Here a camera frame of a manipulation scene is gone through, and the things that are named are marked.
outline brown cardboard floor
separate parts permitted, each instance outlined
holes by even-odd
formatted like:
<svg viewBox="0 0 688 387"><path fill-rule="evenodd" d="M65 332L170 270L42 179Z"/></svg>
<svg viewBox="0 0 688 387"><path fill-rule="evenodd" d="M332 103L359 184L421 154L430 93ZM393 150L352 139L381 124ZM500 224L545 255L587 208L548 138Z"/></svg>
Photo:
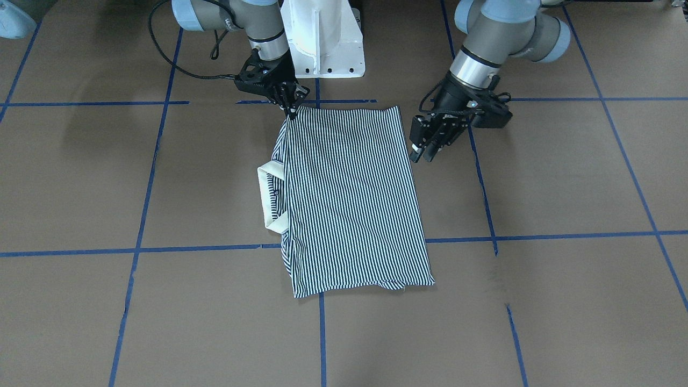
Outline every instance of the brown cardboard floor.
<svg viewBox="0 0 688 387"><path fill-rule="evenodd" d="M448 38L440 1L366 2L366 75L310 103L399 105L408 131L456 3ZM171 73L152 4L62 0L0 40L0 386L686 386L680 8L548 11L577 40L507 62L507 127L413 166L437 285L295 300L255 173L283 114ZM248 56L238 33L210 61L168 8L155 28L198 73Z"/></svg>

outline light blue joint cap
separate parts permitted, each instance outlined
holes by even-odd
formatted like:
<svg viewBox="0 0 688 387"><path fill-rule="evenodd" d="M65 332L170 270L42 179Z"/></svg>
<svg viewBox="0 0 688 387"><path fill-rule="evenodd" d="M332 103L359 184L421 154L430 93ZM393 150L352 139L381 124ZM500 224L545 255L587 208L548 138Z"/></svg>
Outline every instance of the light blue joint cap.
<svg viewBox="0 0 688 387"><path fill-rule="evenodd" d="M461 32L469 33L469 12L473 6L473 0L461 0L454 12L454 24Z"/></svg>
<svg viewBox="0 0 688 387"><path fill-rule="evenodd" d="M537 14L540 0L487 0L480 8L486 18L501 23L525 23Z"/></svg>
<svg viewBox="0 0 688 387"><path fill-rule="evenodd" d="M276 3L277 0L241 0L246 4L250 4L252 6L271 6L272 4Z"/></svg>
<svg viewBox="0 0 688 387"><path fill-rule="evenodd" d="M196 11L193 10L191 0L172 0L172 13L181 28L187 31L202 31Z"/></svg>
<svg viewBox="0 0 688 387"><path fill-rule="evenodd" d="M20 7L6 0L0 0L0 6L0 37L21 39L36 28L36 21Z"/></svg>
<svg viewBox="0 0 688 387"><path fill-rule="evenodd" d="M569 43L571 43L571 30L569 30L568 25L563 21L559 20L559 38L555 43L554 48L550 51L547 56L537 61L538 63L549 63L559 59L566 49Z"/></svg>

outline black cable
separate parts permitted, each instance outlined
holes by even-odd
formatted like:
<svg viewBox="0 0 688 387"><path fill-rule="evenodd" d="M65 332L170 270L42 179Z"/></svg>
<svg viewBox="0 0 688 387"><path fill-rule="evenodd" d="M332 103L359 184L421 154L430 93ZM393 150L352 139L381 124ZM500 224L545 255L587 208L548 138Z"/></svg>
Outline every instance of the black cable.
<svg viewBox="0 0 688 387"><path fill-rule="evenodd" d="M170 65L172 65L175 69L179 70L179 71L180 71L181 73L183 73L183 74L186 74L186 75L188 75L188 76L192 76L193 78L198 78L198 79L235 79L235 78L237 77L236 74L198 75L198 74L194 74L194 73L192 73L192 72L188 72L188 71L184 70L183 68L177 66L176 63L172 62L172 60L171 60L167 55L165 55L165 53L162 51L162 48L160 48L160 45L158 44L158 40L155 38L155 34L153 33L153 15L155 14L155 11L158 10L158 8L159 8L162 4L165 4L165 3L169 2L169 1L170 1L170 0L161 0L161 1L159 1L157 4L155 4L155 5L153 6L153 9L151 10L151 13L148 15L148 32L149 32L149 34L151 35L151 40L153 41L153 44L155 45L155 48L158 49L158 53L160 54L160 56L162 56L162 58L163 58L167 63L169 63ZM236 23L235 23L235 21L234 21L234 14L232 13L232 10L230 10L229 8L227 8L224 4L219 3L219 2L217 2L217 1L215 1L215 0L203 0L203 1L205 1L205 2L207 2L207 3L215 4L216 6L222 8L223 10L225 10L225 11L229 14L229 17L231 18L232 23L234 23L234 24L236 25Z"/></svg>
<svg viewBox="0 0 688 387"><path fill-rule="evenodd" d="M437 90L437 88L441 86L442 82L443 82L443 81L440 81L437 85L435 85L432 89L430 89L430 91L428 92L428 94L425 94L425 96L423 97L423 99L420 100L420 105L418 106L418 111L419 111L419 112L421 112L421 113L432 113L431 110L425 110L425 109L423 109L423 105L425 105L425 101L433 94L433 92L435 92L435 90Z"/></svg>
<svg viewBox="0 0 688 387"><path fill-rule="evenodd" d="M420 100L420 105L418 106L419 112L425 113L425 114L451 114L453 116L468 116L470 114L477 112L477 109L467 109L467 110L464 110L461 112L459 112L457 110L445 110L445 109L438 109L438 110L425 110L425 109L423 109L423 105L425 105L425 101L428 99L428 97L430 97L433 94L433 92L435 92L435 90L437 90L438 87L440 87L442 85L443 82L444 82L444 80L440 81L437 85L435 85L432 89L430 89L428 94L425 94L425 96L423 97L422 100Z"/></svg>
<svg viewBox="0 0 688 387"><path fill-rule="evenodd" d="M222 43L222 39L224 39L225 36L227 36L227 33L229 30L224 30L222 35L219 37L217 36L217 30L213 30L213 33L215 33L215 45L213 46L213 51L211 51L211 60L215 60L219 58L219 44Z"/></svg>

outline blue and white stripes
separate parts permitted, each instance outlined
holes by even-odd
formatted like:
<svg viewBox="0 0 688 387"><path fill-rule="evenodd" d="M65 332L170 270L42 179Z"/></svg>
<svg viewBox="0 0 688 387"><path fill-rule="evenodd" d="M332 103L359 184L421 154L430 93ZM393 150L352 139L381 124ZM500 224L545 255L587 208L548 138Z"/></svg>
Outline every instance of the blue and white stripes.
<svg viewBox="0 0 688 387"><path fill-rule="evenodd" d="M432 285L398 107L301 107L272 155L273 218L289 211L282 257L295 297L332 289Z"/></svg>

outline blue tape line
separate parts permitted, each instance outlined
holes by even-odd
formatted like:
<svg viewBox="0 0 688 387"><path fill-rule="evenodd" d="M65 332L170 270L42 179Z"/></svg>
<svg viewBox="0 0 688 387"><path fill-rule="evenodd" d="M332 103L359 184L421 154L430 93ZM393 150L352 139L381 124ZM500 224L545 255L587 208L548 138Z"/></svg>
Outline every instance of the blue tape line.
<svg viewBox="0 0 688 387"><path fill-rule="evenodd" d="M599 101L599 97L534 97L512 98L511 102Z"/></svg>
<svg viewBox="0 0 688 387"><path fill-rule="evenodd" d="M623 143L621 142L621 137L619 136L619 131L616 130L616 125L614 124L614 119L612 118L612 115L609 112L609 108L607 107L607 103L605 102L605 99L602 96L602 91L600 90L599 84L597 83L597 79L595 78L595 74L592 71L592 67L590 66L588 56L585 55L585 50L583 49L583 46L581 45L581 41L578 38L578 34L576 33L576 29L574 28L573 22L571 21L571 16L568 14L566 7L563 7L563 12L566 15L566 20L568 21L568 24L571 27L571 33L573 34L573 37L576 40L576 44L578 45L578 49L581 51L581 55L583 56L583 61L585 62L585 66L588 68L588 72L590 73L590 78L592 79L592 84L595 86L595 90L597 90L597 95L599 95L599 97L601 99L602 108L604 109L604 112L607 115L607 119L609 120L609 124L612 127L612 131L614 132L616 144L619 146L619 149L621 150L621 155L623 156L623 160L626 163L626 167L628 168L628 172L631 174L631 179L633 180L633 184L636 186L638 196L640 196L641 202L643 203L643 208L645 209L645 213L647 214L647 219L649 220L649 223L652 226L652 231L654 231L654 235L656 236L657 243L659 243L659 247L662 251L662 254L664 255L664 259L665 259L667 266L669 268L669 272L671 273L671 276L674 279L674 284L676 285L676 288L678 289L678 294L681 296L681 300L683 301L683 306L685 307L686 311L688 311L688 298L686 298L686 294L683 291L683 286L681 285L681 283L678 279L678 276L676 275L676 271L674 270L674 265L671 263L671 258L669 257L669 254L667 253L667 249L664 246L664 242L662 241L662 236L659 233L659 230L657 229L657 225L654 222L654 219L652 218L652 213L650 212L649 206L647 205L645 195L643 194L643 190L641 189L641 185L638 182L638 178L636 177L636 174L633 171L633 166L631 166L631 160L628 158L628 155L626 154L626 150L623 147Z"/></svg>
<svg viewBox="0 0 688 387"><path fill-rule="evenodd" d="M131 254L136 249L84 249L84 250L47 250L47 251L7 251L0 252L0 258L13 257L50 257L56 255L98 255L98 254Z"/></svg>
<svg viewBox="0 0 688 387"><path fill-rule="evenodd" d="M492 247L495 250L495 256L499 254L499 247L497 246L497 238L495 236L495 226L492 223L492 213L490 212L490 203L487 200L487 190L485 190L485 182L482 178L482 170L480 169L480 160L477 157L477 147L475 146L475 138L473 137L473 128L469 124L469 138L471 139L471 149L475 157L475 170L477 171L477 179L480 182L480 189L482 189L482 200L485 205L485 216L487 217L487 225L490 228L490 237L492 238Z"/></svg>
<svg viewBox="0 0 688 387"><path fill-rule="evenodd" d="M226 244L218 246L180 246L180 247L141 247L141 253L177 253L180 251L217 251L260 249L260 244Z"/></svg>
<svg viewBox="0 0 688 387"><path fill-rule="evenodd" d="M455 58L454 53L454 43L451 38L451 30L449 29L449 18L447 17L447 7L444 4L444 0L440 0L440 5L442 6L442 17L444 18L444 26L447 31L447 40L449 41L449 49L451 50L451 57ZM471 139L471 149L473 149L473 155L475 156L475 170L477 172L478 180L480 181L480 188L482 189L482 198L485 205L485 215L487 217L487 225L490 229L490 237L492 240L492 247L495 250L495 256L499 254L499 247L497 246L497 239L495 238L495 227L492 223L492 213L490 212L490 204L487 200L487 191L485 190L485 182L482 178L482 171L480 170L480 160L477 157L477 148L475 147L475 139L473 137L473 128L469 125L469 137Z"/></svg>
<svg viewBox="0 0 688 387"><path fill-rule="evenodd" d="M588 239L623 238L632 236L654 236L654 231L630 231L621 233L580 233L580 234L543 234L527 236L497 236L497 240L550 240L550 239Z"/></svg>
<svg viewBox="0 0 688 387"><path fill-rule="evenodd" d="M549 101L688 101L688 97L523 97L512 98L511 102Z"/></svg>
<svg viewBox="0 0 688 387"><path fill-rule="evenodd" d="M315 107L320 109L320 78L315 78Z"/></svg>
<svg viewBox="0 0 688 387"><path fill-rule="evenodd" d="M113 101L113 102L21 102L7 106L120 106L120 105L188 105L189 101Z"/></svg>
<svg viewBox="0 0 688 387"><path fill-rule="evenodd" d="M7 111L8 103L10 103L12 100L14 89L17 88L19 77L21 76L22 70L24 70L24 65L26 64L26 60L29 58L29 53L31 53L31 49L34 47L34 42L36 41L36 36L39 34L39 30L41 29L41 24L42 22L39 21L39 23L36 25L34 34L31 36L29 45L26 47L26 51L24 52L24 57L21 59L21 63L19 64L19 69L17 69L17 73L14 75L12 86L10 87L10 91L7 93L7 98L5 98L5 105L2 107L2 110L0 110L0 123L2 122L2 119L5 118L5 112Z"/></svg>
<svg viewBox="0 0 688 387"><path fill-rule="evenodd" d="M516 357L518 358L518 366L521 370L521 380L523 387L528 387L528 376L526 374L526 365L523 362L523 353L521 352L521 342L518 340L518 332L516 331L516 324L514 324L514 317L511 313L511 305L506 305L506 312L509 316L509 325L511 325L511 336L514 339L514 347L516 348Z"/></svg>
<svg viewBox="0 0 688 387"><path fill-rule="evenodd" d="M688 230L659 231L659 235L688 235Z"/></svg>
<svg viewBox="0 0 688 387"><path fill-rule="evenodd" d="M604 101L688 101L688 97L603 97Z"/></svg>
<svg viewBox="0 0 688 387"><path fill-rule="evenodd" d="M444 4L444 0L440 0L440 5L442 6L442 17L444 17L444 29L447 30L447 38L449 38L449 49L451 51L451 58L456 58L456 53L454 52L454 41L451 38L451 28L449 28L449 18L447 16L447 6Z"/></svg>
<svg viewBox="0 0 688 387"><path fill-rule="evenodd" d="M327 387L327 351L325 343L325 295L318 295L320 303L320 385Z"/></svg>
<svg viewBox="0 0 688 387"><path fill-rule="evenodd" d="M372 99L307 99L303 103L377 103L378 100ZM266 99L242 99L236 102L236 105L267 105L272 102Z"/></svg>
<svg viewBox="0 0 688 387"><path fill-rule="evenodd" d="M177 36L177 47L174 53L173 63L177 63L179 57L180 47L182 45L182 34L184 30L179 29L179 34ZM120 361L120 353L122 352L122 342L125 336L125 329L127 327L127 316L129 315L129 305L131 304L131 294L133 293L133 283L134 283L134 273L136 272L136 267L138 266L139 249L141 248L141 242L143 241L143 230L146 226L146 215L148 213L148 205L151 199L151 191L153 189L153 179L155 178L155 160L158 157L158 151L160 150L160 139L162 138L162 132L165 126L165 119L167 116L168 102L170 101L170 95L172 93L172 84L174 82L175 68L170 69L169 81L167 83L167 93L165 96L165 105L162 109L162 117L160 118L160 127L158 129L158 139L155 141L155 151L153 152L153 162L151 163L151 173L148 179L148 188L146 190L146 198L143 202L143 210L141 213L141 224L138 230L138 237L136 238L136 249L137 251L133 255L133 260L131 261L131 271L129 272L129 284L127 286L127 296L125 298L125 311L122 314L122 320L120 322L120 330L117 338L117 346L115 347L115 355L112 359L112 369L110 371L110 380L108 387L114 387L115 378L117 376L117 367Z"/></svg>
<svg viewBox="0 0 688 387"><path fill-rule="evenodd" d="M491 242L489 236L474 236L465 238L426 238L425 243L465 243L465 242Z"/></svg>
<svg viewBox="0 0 688 387"><path fill-rule="evenodd" d="M662 236L688 235L688 230L659 231ZM634 236L654 236L654 231L628 231L618 233L573 233L573 234L539 234L521 236L496 236L497 241L506 240L551 240L551 239L586 239L586 238L628 238ZM426 243L467 243L491 242L492 237L476 236L461 238L427 238ZM251 250L251 249L279 249L279 243L264 244L219 244L212 246L179 246L179 247L141 247L130 249L90 249L90 250L47 250L47 251L6 251L0 252L0 258L15 257L47 257L55 255L98 255L98 254L131 254L131 253L173 253L177 251L218 251L218 250Z"/></svg>

